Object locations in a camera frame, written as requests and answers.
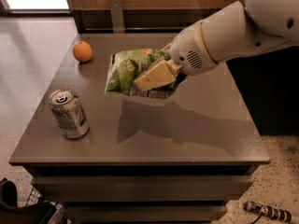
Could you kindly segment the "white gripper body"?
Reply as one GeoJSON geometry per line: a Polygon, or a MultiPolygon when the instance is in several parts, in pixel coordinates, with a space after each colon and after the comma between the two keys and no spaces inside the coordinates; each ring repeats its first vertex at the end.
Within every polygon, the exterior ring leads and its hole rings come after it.
{"type": "Polygon", "coordinates": [[[208,54],[203,36],[202,23],[197,23],[182,30],[172,41],[168,51],[170,57],[187,76],[197,76],[217,67],[208,54]]]}

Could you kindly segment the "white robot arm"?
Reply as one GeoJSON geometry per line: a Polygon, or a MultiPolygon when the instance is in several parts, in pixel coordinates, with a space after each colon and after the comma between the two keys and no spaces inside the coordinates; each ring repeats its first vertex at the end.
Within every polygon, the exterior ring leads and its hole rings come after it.
{"type": "Polygon", "coordinates": [[[196,76],[238,57],[252,57],[299,43],[299,0],[245,0],[182,30],[160,59],[134,80],[140,91],[196,76]]]}

